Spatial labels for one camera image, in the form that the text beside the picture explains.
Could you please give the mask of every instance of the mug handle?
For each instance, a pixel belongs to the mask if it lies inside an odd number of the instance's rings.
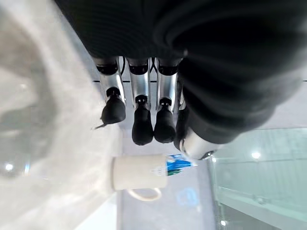
[[[133,189],[127,189],[127,192],[130,194],[130,196],[140,201],[155,201],[162,197],[162,193],[160,189],[158,188],[150,188],[150,189],[154,190],[156,192],[156,195],[144,197],[144,196],[141,196],[140,194],[137,194]]]

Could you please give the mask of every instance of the black fabric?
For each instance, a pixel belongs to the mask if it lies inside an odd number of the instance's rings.
[[[174,139],[174,146],[180,150],[180,141],[185,137],[188,130],[189,109],[186,107],[179,110],[178,119],[176,123],[176,136]]]
[[[214,143],[267,121],[307,63],[306,0],[56,2],[94,57],[184,57],[189,125]]]
[[[153,138],[154,131],[150,111],[145,107],[145,104],[139,104],[134,112],[132,140],[137,145],[146,145],[152,142]]]
[[[157,113],[154,126],[154,138],[161,143],[170,143],[174,140],[176,130],[173,114],[165,106]]]
[[[111,97],[101,115],[101,120],[105,125],[121,122],[126,119],[125,104],[117,97]]]

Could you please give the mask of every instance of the glass panel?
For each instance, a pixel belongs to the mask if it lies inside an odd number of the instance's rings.
[[[306,151],[307,128],[290,128],[254,130],[216,152],[209,168],[220,228],[307,229]]]

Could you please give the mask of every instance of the white mug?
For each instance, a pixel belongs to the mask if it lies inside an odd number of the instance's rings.
[[[166,156],[122,156],[113,161],[113,188],[127,190],[128,193],[141,201],[160,199],[162,193],[159,188],[167,185]],[[134,189],[152,189],[156,195],[144,197]]]

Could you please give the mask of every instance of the ceiling light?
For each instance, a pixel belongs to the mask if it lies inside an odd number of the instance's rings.
[[[259,159],[261,157],[261,153],[259,152],[254,152],[251,154],[251,156],[254,158],[254,159]]]

